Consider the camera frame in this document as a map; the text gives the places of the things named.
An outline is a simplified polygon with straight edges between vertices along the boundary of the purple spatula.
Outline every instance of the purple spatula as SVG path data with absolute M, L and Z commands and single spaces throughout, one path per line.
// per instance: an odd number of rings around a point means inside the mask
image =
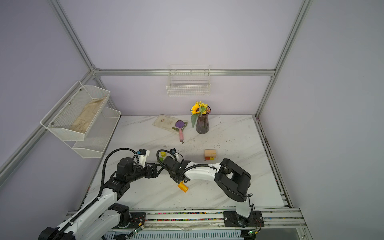
M 178 120 L 175 124 L 175 126 L 179 129 L 179 137 L 180 137 L 180 142 L 184 143 L 184 136 L 183 136 L 183 131 L 181 131 L 181 128 L 184 127 L 184 122 L 182 120 Z

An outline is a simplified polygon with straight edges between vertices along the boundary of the white marble table surface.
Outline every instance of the white marble table surface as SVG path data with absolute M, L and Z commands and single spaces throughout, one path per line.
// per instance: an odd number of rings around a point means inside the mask
M 185 160 L 197 163 L 217 163 L 229 158 L 251 175 L 248 193 L 253 194 L 251 203 L 257 209 L 284 206 L 251 115 L 209 115 L 210 129 L 206 134 L 192 129 L 190 115 L 174 117 L 189 121 L 183 131 L 183 144 L 179 142 L 178 134 L 152 125 L 157 116 L 122 116 L 84 202 L 92 200 L 99 191 L 105 157 L 117 148 L 128 147 L 135 151 L 140 148 L 150 150 L 147 162 L 157 162 L 157 150 L 172 148 L 176 148 Z M 216 149 L 215 160 L 205 161 L 205 149 Z M 114 153 L 108 160 L 105 181 L 116 170 L 121 158 L 132 155 L 129 151 Z M 130 183 L 130 189 L 118 203 L 131 210 L 233 209 L 235 206 L 235 201 L 213 181 L 193 180 L 185 185 L 189 187 L 186 193 L 164 170 L 155 179 L 142 178 Z

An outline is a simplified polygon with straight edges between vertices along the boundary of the dark glass vase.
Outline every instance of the dark glass vase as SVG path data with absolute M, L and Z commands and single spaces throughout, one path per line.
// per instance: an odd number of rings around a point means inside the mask
M 208 114 L 199 115 L 196 122 L 196 131 L 200 134 L 206 134 L 209 130 Z

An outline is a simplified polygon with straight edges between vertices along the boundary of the lavender wall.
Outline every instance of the lavender wall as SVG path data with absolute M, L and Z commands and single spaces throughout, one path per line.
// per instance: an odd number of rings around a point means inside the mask
M 383 239 L 384 1 L 314 1 L 261 114 L 315 240 Z
M 185 115 L 198 100 L 213 114 L 254 114 L 269 76 L 212 76 L 210 96 L 168 97 L 167 76 L 102 76 L 122 115 Z
M 0 165 L 87 68 L 46 0 L 0 1 Z M 46 133 L 0 189 L 4 239 L 37 239 L 81 202 L 98 159 Z
M 61 0 L 96 67 L 131 69 L 275 68 L 301 2 Z

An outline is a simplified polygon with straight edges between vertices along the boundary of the green leaf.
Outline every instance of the green leaf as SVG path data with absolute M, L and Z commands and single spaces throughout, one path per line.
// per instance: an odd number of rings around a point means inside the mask
M 173 127 L 172 129 L 175 130 L 176 132 L 179 132 L 179 129 L 177 127 Z
M 200 107 L 200 115 L 202 115 L 204 111 L 205 111 L 205 107 Z
M 198 116 L 198 114 L 192 114 L 192 116 L 191 116 L 192 128 L 195 126 L 197 116 Z

